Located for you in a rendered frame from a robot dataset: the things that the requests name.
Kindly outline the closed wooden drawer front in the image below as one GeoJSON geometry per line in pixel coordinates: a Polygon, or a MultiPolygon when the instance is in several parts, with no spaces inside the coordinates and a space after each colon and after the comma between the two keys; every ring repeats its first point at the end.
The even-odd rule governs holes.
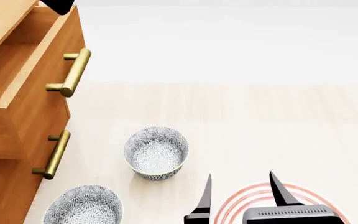
{"type": "Polygon", "coordinates": [[[0,224],[23,224],[43,177],[32,174],[44,168],[55,147],[49,135],[60,134],[69,115],[37,121],[20,138],[19,158],[0,159],[0,224]]]}

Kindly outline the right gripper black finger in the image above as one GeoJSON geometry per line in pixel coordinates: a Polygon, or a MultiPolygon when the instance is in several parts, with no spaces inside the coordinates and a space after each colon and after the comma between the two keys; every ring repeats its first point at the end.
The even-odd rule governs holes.
{"type": "Polygon", "coordinates": [[[272,171],[269,173],[269,179],[273,197],[278,207],[303,205],[285,188],[272,171]]]}
{"type": "Polygon", "coordinates": [[[209,224],[211,215],[211,174],[208,176],[203,195],[197,207],[183,217],[184,224],[209,224]]]}

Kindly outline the white plate with pink rings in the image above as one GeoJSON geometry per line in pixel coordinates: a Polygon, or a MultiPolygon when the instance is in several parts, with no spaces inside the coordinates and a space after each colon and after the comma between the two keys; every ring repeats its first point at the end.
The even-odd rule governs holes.
{"type": "MultiPolygon", "coordinates": [[[[320,195],[293,184],[284,184],[284,186],[301,203],[326,205],[334,210],[345,224],[351,224],[340,210],[320,195]]],[[[242,224],[242,216],[248,208],[274,206],[276,204],[268,182],[246,186],[231,195],[220,206],[213,224],[242,224]]]]}

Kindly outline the grey floral patterned bowl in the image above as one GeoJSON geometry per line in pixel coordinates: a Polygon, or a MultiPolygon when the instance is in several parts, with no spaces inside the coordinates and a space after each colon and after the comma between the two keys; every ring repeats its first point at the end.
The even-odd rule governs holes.
{"type": "Polygon", "coordinates": [[[131,135],[124,145],[124,160],[136,175],[152,181],[173,177],[189,154],[185,137],[177,130],[151,126],[131,135]]]}
{"type": "Polygon", "coordinates": [[[57,197],[42,224],[121,224],[122,216],[122,203],[112,190],[82,185],[57,197]]]}

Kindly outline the wooden drawer with open box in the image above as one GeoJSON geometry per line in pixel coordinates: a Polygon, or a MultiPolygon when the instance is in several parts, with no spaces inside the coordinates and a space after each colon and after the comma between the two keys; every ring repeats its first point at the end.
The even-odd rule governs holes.
{"type": "Polygon", "coordinates": [[[47,91],[63,83],[85,47],[77,8],[60,16],[34,7],[0,45],[0,159],[19,159],[60,132],[70,114],[65,98],[47,91]]]}

